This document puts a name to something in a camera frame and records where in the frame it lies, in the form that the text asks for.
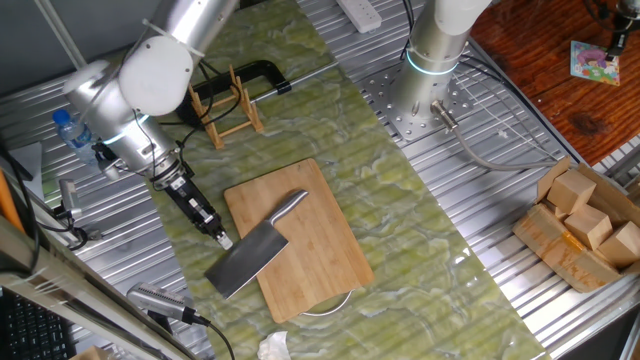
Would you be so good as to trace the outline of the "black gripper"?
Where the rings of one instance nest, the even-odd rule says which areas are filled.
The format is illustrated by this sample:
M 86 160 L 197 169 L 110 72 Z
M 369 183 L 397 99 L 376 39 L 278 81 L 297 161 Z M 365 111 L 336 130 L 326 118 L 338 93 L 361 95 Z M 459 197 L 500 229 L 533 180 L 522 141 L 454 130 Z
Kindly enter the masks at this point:
M 165 192 L 201 233 L 214 236 L 224 250 L 232 248 L 233 241 L 223 228 L 220 215 L 190 178 L 185 175 L 175 178 Z

